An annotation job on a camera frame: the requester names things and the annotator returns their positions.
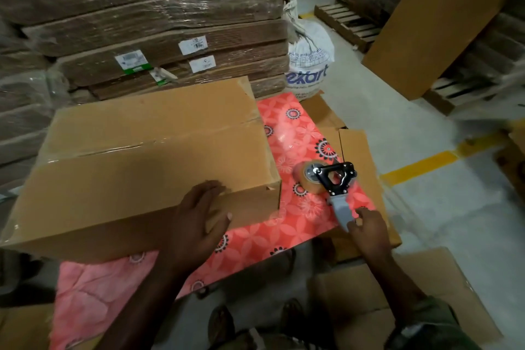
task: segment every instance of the warehouse floor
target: warehouse floor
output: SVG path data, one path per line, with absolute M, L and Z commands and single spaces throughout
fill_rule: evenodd
M 298 1 L 299 12 L 308 13 L 316 3 L 333 0 Z M 452 118 L 423 100 L 407 101 L 360 64 L 362 55 L 351 44 L 327 29 L 336 62 L 323 82 L 324 98 L 349 128 L 366 131 L 383 178 L 455 150 L 466 139 L 493 133 L 503 119 L 525 116 L 518 106 L 525 104 L 521 93 Z M 428 173 L 423 167 L 411 178 L 397 174 L 395 185 L 385 184 L 385 198 L 403 239 L 396 252 L 448 247 L 505 336 L 486 348 L 518 349 L 525 343 L 525 207 L 492 161 L 495 149 L 497 145 Z M 220 282 L 203 300 L 187 296 L 165 321 L 154 348 L 206 349 L 209 315 L 222 303 L 239 329 L 277 322 L 287 299 L 296 297 L 305 304 L 306 281 L 322 269 L 314 256 L 311 243 L 305 243 L 297 247 L 291 274 L 283 253 Z

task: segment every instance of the foot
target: foot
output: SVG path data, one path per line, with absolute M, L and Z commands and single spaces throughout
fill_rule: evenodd
M 218 306 L 212 311 L 208 321 L 208 340 L 211 346 L 235 339 L 233 317 L 226 306 Z
M 305 340 L 307 334 L 306 316 L 297 299 L 290 299 L 282 308 L 279 331 L 287 336 Z

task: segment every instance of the hand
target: hand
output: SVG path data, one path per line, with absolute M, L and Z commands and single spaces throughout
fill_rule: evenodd
M 210 233 L 206 233 L 209 208 L 224 190 L 219 181 L 205 181 L 184 196 L 159 251 L 156 267 L 189 275 L 212 255 L 232 220 L 231 213 L 223 212 Z
M 392 247 L 381 214 L 367 208 L 356 209 L 356 212 L 362 224 L 358 224 L 359 221 L 351 221 L 346 226 L 364 260 L 369 264 L 389 261 L 392 258 Z

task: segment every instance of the pink cloth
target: pink cloth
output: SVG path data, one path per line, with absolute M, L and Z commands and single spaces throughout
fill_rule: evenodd
M 337 155 L 291 93 L 258 102 L 266 136 L 282 178 L 280 209 L 264 223 L 228 231 L 213 255 L 189 276 L 178 297 L 187 295 L 274 254 L 308 241 L 337 225 L 325 196 L 305 191 L 292 176 L 295 165 L 312 159 L 328 163 Z M 375 209 L 358 183 L 348 202 Z M 148 274 L 157 252 L 100 265 L 60 266 L 51 350 L 104 332 Z

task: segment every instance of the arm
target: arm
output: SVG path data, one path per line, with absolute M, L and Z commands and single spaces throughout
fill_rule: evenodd
M 120 312 L 97 350 L 151 348 L 162 321 L 188 276 L 213 253 L 232 219 L 224 213 L 206 234 L 212 201 L 224 190 L 207 181 L 186 194 L 167 230 L 154 267 Z
M 416 304 L 426 295 L 392 257 L 389 234 L 381 214 L 365 208 L 356 212 L 362 225 L 348 223 L 349 233 L 381 286 L 396 321 L 405 324 L 412 319 Z

